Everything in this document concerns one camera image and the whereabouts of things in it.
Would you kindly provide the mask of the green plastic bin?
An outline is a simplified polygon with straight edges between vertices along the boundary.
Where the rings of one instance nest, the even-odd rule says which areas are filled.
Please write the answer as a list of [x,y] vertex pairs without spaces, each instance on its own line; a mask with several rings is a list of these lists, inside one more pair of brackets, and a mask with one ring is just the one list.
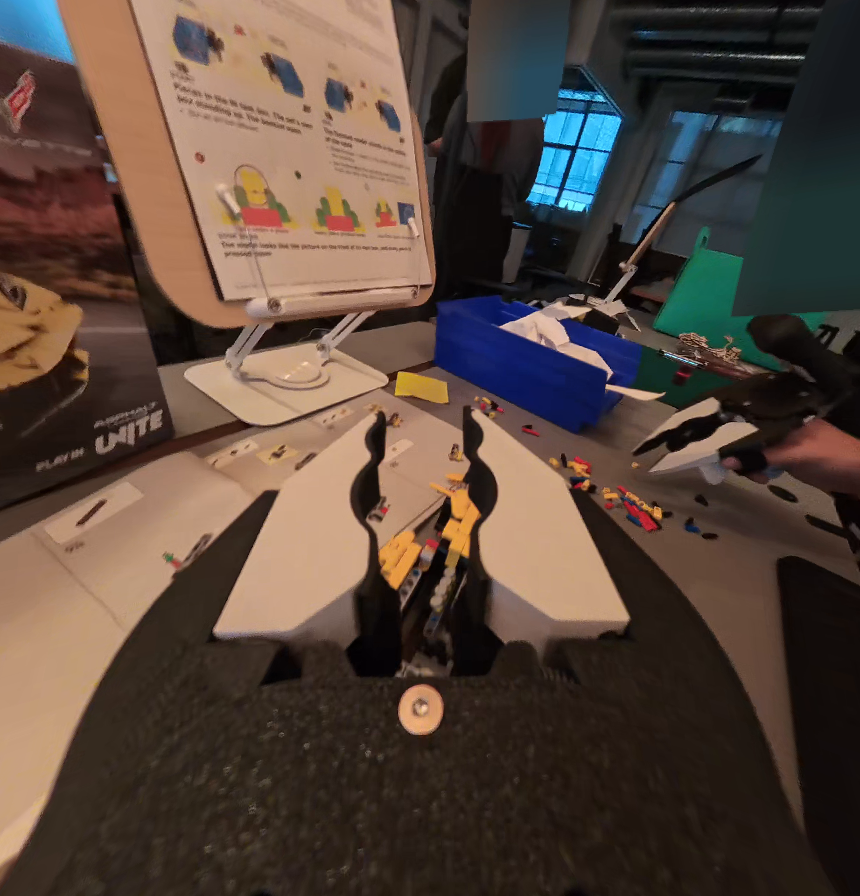
[[711,249],[702,228],[665,304],[653,321],[655,332],[677,343],[644,349],[635,386],[664,392],[660,401],[681,409],[731,382],[787,365],[758,349],[747,330],[750,317],[732,316],[742,258]]

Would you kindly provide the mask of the yellow paper card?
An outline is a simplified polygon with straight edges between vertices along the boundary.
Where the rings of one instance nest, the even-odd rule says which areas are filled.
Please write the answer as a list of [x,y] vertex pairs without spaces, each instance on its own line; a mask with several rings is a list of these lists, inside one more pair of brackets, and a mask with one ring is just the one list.
[[448,386],[444,380],[412,372],[398,372],[393,393],[396,397],[419,399],[434,405],[449,404]]

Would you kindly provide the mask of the instruction sheet on wooden stand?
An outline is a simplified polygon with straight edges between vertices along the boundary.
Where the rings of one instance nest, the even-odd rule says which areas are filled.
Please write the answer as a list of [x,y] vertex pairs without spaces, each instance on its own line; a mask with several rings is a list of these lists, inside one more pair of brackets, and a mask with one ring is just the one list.
[[186,191],[132,1],[60,2],[82,80],[118,176],[147,267],[189,319],[238,330],[224,359],[185,372],[192,386],[238,420],[273,427],[388,382],[337,345],[374,313],[418,307],[433,293],[436,265],[424,151],[411,108],[431,282],[425,286],[300,297],[220,296]]

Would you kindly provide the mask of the blue plastic bin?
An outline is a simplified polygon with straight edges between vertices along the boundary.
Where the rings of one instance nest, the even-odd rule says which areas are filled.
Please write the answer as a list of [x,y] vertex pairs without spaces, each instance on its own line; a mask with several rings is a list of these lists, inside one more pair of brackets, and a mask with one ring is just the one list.
[[[572,433],[596,426],[623,396],[605,390],[603,370],[499,328],[533,312],[497,296],[439,303],[436,366]],[[640,345],[583,322],[564,323],[571,342],[603,356],[616,385],[635,385]]]

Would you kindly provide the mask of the toy car box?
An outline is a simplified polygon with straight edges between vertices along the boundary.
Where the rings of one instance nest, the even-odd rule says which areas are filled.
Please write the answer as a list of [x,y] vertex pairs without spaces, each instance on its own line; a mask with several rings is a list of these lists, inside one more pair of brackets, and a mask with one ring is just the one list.
[[0,510],[170,439],[76,68],[0,41]]

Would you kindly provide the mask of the grey desk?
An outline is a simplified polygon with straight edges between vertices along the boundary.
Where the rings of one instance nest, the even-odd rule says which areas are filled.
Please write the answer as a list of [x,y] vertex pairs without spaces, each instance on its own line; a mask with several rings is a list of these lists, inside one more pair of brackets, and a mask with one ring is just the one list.
[[[807,559],[849,580],[858,579],[846,544],[805,521],[806,513],[837,521],[831,501],[810,487],[779,479],[799,498],[787,503],[765,487],[736,476],[706,486],[688,471],[648,476],[631,469],[630,449],[671,414],[660,402],[625,399],[603,422],[585,430],[592,454],[603,454],[604,476],[626,478],[635,493],[654,499],[672,518],[660,533],[617,522],[692,602],[732,662],[769,741],[779,776],[798,822],[803,801],[798,780],[794,723],[783,648],[776,564],[788,555]],[[53,543],[43,523],[68,508],[130,480],[145,498],[143,521],[134,533],[119,524],[118,547],[107,550],[123,572],[169,575],[161,555],[185,556],[197,539],[194,521],[227,526],[245,508],[241,488],[227,486],[225,472],[212,472],[208,454],[234,441],[267,443],[269,431],[239,424],[201,429],[189,438],[159,445],[98,476],[88,476],[49,494],[0,510],[0,835],[10,823],[38,811],[97,677],[121,638],[153,602],[155,585],[144,596],[100,597],[83,585],[69,585],[64,565],[43,554]],[[137,558],[122,542],[136,532],[153,554]]]

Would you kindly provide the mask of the person's right hand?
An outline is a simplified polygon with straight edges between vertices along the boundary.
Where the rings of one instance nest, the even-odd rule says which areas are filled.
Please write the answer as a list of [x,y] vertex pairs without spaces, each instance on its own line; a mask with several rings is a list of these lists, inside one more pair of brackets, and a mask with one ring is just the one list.
[[762,454],[767,467],[826,493],[860,500],[860,439],[825,420],[811,420]]

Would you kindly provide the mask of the open instruction booklet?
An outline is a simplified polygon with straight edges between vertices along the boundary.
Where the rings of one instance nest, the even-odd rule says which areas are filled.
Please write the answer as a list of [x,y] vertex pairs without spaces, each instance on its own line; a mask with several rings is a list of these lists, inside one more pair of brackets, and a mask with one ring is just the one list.
[[367,460],[374,417],[388,425],[379,465],[379,546],[442,502],[459,430],[387,395],[241,439],[208,458],[164,457],[0,542],[0,874],[28,839],[90,696],[127,636],[172,580],[259,497],[289,487],[245,561],[220,638],[290,644],[357,635],[354,593],[367,532],[346,474]]

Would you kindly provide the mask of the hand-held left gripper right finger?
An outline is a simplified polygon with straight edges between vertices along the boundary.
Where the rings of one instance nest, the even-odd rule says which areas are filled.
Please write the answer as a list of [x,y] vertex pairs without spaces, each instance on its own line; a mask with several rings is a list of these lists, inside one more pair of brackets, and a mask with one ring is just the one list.
[[464,407],[468,497],[479,510],[454,603],[454,673],[480,676],[505,644],[538,658],[625,634],[629,611],[567,481],[482,412]]

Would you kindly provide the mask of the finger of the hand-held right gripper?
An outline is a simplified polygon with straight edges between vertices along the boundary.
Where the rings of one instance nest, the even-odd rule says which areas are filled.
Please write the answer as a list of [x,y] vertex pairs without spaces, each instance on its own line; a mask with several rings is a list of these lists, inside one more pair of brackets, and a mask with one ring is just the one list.
[[675,451],[667,452],[648,470],[650,474],[668,474],[688,469],[713,467],[719,461],[719,452],[759,430],[751,423],[733,421],[724,423],[714,434],[692,441]]
[[640,442],[632,451],[633,456],[647,454],[660,447],[667,452],[682,451],[693,442],[701,442],[713,435],[724,423],[722,403],[708,397],[678,410],[660,427]]

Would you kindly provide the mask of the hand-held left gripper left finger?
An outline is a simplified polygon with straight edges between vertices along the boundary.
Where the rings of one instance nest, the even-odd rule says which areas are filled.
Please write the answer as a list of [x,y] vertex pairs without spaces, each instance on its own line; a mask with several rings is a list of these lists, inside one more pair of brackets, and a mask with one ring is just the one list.
[[385,415],[369,414],[279,488],[213,628],[217,639],[328,642],[361,675],[399,669],[399,595],[380,571],[368,521],[381,497],[386,432]]

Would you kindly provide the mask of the yellow toy car model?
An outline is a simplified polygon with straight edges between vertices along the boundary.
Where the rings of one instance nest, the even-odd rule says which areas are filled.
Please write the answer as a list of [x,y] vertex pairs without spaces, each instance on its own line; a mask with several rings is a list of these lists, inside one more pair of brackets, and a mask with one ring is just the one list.
[[481,520],[468,483],[466,472],[431,483],[442,503],[426,520],[427,532],[401,531],[379,549],[380,571],[399,597],[401,678],[446,676],[454,669],[454,610],[468,583],[471,537]]

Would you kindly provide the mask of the printed instruction sheet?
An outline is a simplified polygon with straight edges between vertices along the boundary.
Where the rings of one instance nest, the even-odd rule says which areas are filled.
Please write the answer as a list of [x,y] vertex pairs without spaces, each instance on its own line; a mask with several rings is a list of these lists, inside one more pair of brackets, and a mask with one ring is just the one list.
[[391,2],[130,2],[220,296],[431,282]]

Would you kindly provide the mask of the blue lit window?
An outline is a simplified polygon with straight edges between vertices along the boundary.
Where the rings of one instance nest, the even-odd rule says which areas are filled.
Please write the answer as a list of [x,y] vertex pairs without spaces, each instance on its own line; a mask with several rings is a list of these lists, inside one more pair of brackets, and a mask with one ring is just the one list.
[[740,254],[782,125],[780,118],[673,111],[627,221],[633,227],[629,240],[639,240],[683,192],[758,156],[744,172],[680,203],[656,242],[664,252],[687,254],[699,231],[707,227],[712,248]]
[[527,202],[587,212],[611,159],[622,116],[599,91],[562,88],[544,123],[543,154]]

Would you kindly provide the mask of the pile of colourful toy bricks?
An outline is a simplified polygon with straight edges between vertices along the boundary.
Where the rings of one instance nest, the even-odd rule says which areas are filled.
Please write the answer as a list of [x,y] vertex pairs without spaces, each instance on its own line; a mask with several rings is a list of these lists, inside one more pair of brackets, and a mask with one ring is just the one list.
[[463,408],[469,495],[480,509],[478,543],[490,558],[494,547],[547,554],[591,552],[594,539],[584,508],[613,521],[621,514],[645,533],[661,529],[663,512],[644,501],[626,478],[604,476],[603,454],[590,442],[552,424],[516,434],[478,405]]

